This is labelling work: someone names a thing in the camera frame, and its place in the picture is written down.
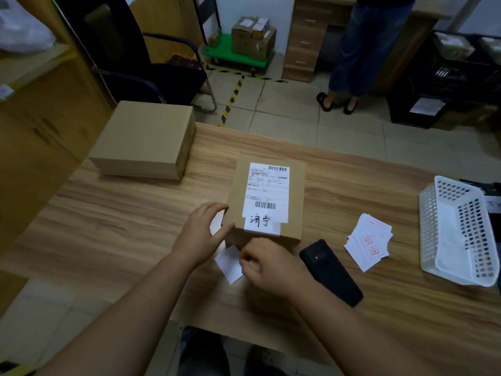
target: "dark pants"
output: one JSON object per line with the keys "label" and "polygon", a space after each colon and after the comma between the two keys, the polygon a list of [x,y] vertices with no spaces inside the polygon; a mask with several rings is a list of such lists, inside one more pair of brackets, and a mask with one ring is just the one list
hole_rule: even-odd
{"label": "dark pants", "polygon": [[356,3],[341,40],[341,52],[329,80],[329,90],[365,95],[395,45],[414,2],[395,8]]}
{"label": "dark pants", "polygon": [[[221,335],[188,326],[181,335],[177,376],[230,376]],[[258,360],[247,360],[245,376],[287,376],[282,370]]]}

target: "forearm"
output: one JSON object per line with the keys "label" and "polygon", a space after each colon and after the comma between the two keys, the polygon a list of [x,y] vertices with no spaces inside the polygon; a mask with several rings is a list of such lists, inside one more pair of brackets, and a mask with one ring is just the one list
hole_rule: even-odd
{"label": "forearm", "polygon": [[191,271],[167,255],[37,374],[144,374]]}
{"label": "forearm", "polygon": [[313,278],[290,300],[347,376],[436,375],[422,359]]}

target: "black handheld device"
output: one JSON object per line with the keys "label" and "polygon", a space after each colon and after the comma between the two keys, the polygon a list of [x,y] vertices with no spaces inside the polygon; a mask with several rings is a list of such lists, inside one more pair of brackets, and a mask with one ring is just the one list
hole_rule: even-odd
{"label": "black handheld device", "polygon": [[351,307],[364,298],[362,291],[325,240],[318,240],[299,252],[313,278]]}

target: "chair backrest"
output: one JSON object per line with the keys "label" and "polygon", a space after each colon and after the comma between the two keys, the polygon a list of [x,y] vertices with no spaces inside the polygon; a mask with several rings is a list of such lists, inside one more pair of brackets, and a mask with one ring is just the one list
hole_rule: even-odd
{"label": "chair backrest", "polygon": [[99,69],[134,74],[151,65],[141,29],[125,0],[53,0]]}

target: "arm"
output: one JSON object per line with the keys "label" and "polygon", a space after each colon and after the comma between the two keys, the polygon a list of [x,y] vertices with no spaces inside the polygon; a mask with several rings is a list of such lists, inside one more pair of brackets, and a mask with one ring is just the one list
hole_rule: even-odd
{"label": "arm", "polygon": [[222,203],[205,203],[191,213],[171,253],[134,288],[54,356],[39,376],[141,375],[191,272],[208,260],[233,224],[214,236],[210,222]]}
{"label": "arm", "polygon": [[241,265],[258,287],[290,301],[346,375],[437,375],[315,281],[301,260],[271,240],[251,240],[241,252]]}

